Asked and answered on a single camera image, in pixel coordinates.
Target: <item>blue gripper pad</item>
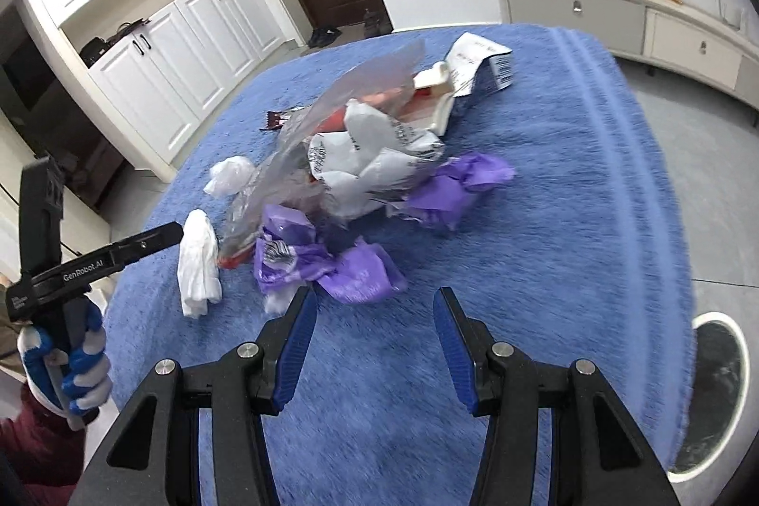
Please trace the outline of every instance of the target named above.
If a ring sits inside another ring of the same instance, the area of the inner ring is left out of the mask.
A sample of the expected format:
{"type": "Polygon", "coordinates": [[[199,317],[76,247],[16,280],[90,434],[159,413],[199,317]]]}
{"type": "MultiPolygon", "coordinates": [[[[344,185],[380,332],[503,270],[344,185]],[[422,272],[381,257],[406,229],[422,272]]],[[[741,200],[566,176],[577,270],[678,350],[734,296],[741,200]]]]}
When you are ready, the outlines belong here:
{"type": "Polygon", "coordinates": [[[314,334],[318,309],[319,298],[316,292],[309,290],[277,361],[272,402],[280,412],[295,395],[297,379],[301,376],[311,335],[314,334]]]}
{"type": "Polygon", "coordinates": [[[458,400],[467,407],[470,414],[474,414],[478,404],[474,361],[441,290],[435,292],[432,314],[458,400]]]}

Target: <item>gloved hand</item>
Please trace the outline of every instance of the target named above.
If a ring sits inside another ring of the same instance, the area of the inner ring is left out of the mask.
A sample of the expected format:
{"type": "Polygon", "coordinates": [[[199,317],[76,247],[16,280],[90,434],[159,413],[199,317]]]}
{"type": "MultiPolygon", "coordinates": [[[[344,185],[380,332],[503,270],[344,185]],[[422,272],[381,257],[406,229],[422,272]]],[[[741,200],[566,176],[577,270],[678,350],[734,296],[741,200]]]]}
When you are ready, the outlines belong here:
{"type": "Polygon", "coordinates": [[[59,416],[67,414],[52,387],[46,362],[51,365],[68,363],[71,373],[63,378],[63,392],[71,400],[69,411],[84,415],[104,404],[113,388],[111,378],[108,377],[111,362],[104,350],[102,314],[93,303],[87,309],[87,329],[82,347],[72,350],[69,355],[53,349],[52,339],[43,328],[25,326],[18,335],[18,352],[24,363],[32,395],[44,408],[59,416]]]}

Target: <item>white crumpled paper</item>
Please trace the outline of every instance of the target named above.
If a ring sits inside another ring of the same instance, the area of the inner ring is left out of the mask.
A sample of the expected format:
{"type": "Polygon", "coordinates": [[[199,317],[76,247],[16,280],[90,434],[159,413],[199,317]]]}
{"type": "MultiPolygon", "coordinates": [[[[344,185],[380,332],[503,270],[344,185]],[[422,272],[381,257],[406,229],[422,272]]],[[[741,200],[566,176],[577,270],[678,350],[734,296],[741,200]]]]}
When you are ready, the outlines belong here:
{"type": "Polygon", "coordinates": [[[186,318],[199,318],[208,313],[208,301],[222,299],[216,235],[208,216],[200,209],[192,211],[185,221],[185,235],[179,243],[177,279],[182,313],[186,318]]]}
{"type": "Polygon", "coordinates": [[[308,147],[311,174],[325,185],[325,209],[352,220],[381,208],[386,197],[411,189],[443,157],[432,132],[348,102],[344,132],[318,133],[308,147]]]}
{"type": "Polygon", "coordinates": [[[203,191],[214,198],[239,192],[257,172],[255,164],[242,155],[228,157],[211,168],[211,180],[203,191]]]}

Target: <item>silver bolt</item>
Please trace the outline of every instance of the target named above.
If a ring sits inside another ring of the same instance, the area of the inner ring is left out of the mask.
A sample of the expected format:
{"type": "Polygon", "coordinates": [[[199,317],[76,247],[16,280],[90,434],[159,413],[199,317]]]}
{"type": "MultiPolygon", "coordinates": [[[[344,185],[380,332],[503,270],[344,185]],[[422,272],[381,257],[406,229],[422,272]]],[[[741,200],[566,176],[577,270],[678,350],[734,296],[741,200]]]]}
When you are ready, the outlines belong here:
{"type": "Polygon", "coordinates": [[[578,372],[582,373],[583,376],[592,376],[596,372],[596,366],[584,358],[579,359],[574,366],[577,367],[578,372]]]}
{"type": "Polygon", "coordinates": [[[492,345],[492,353],[497,357],[508,358],[514,353],[514,346],[511,343],[499,341],[492,345]]]}
{"type": "Polygon", "coordinates": [[[177,363],[171,360],[170,358],[164,358],[164,360],[160,360],[156,363],[156,373],[159,376],[168,376],[169,373],[174,371],[174,368],[177,366],[177,363]]]}
{"type": "Polygon", "coordinates": [[[253,358],[258,353],[258,346],[255,343],[243,343],[238,347],[238,357],[253,358]]]}

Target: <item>blue fuzzy tablecloth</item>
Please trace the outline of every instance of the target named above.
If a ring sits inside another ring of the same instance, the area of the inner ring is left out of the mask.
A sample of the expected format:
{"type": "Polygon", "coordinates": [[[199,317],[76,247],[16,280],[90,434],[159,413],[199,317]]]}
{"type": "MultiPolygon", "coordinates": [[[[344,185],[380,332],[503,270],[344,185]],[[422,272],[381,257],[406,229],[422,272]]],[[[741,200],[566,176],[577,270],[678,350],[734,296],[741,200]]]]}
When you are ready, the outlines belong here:
{"type": "MultiPolygon", "coordinates": [[[[231,155],[261,161],[276,134],[267,110],[309,103],[352,66],[421,37],[445,56],[466,29],[406,32],[323,50],[253,79],[182,167],[147,223],[202,208],[221,230],[228,200],[203,193],[231,155]]],[[[433,327],[435,289],[450,285],[469,316],[536,360],[601,366],[665,464],[673,461],[692,380],[693,300],[678,204],[663,156],[612,56],[578,31],[472,27],[511,47],[514,84],[445,136],[447,153],[507,158],[518,176],[443,237],[371,215],[351,231],[381,243],[409,280],[377,305],[327,302],[295,398],[264,422],[284,505],[465,505],[486,423],[456,399],[433,327]]],[[[153,364],[209,362],[256,337],[267,319],[251,269],[222,271],[224,300],[182,317],[177,248],[124,271],[106,319],[114,398],[123,406],[153,364]]],[[[545,501],[541,433],[536,497],[545,501]]],[[[200,459],[215,503],[210,439],[200,459]]]]}

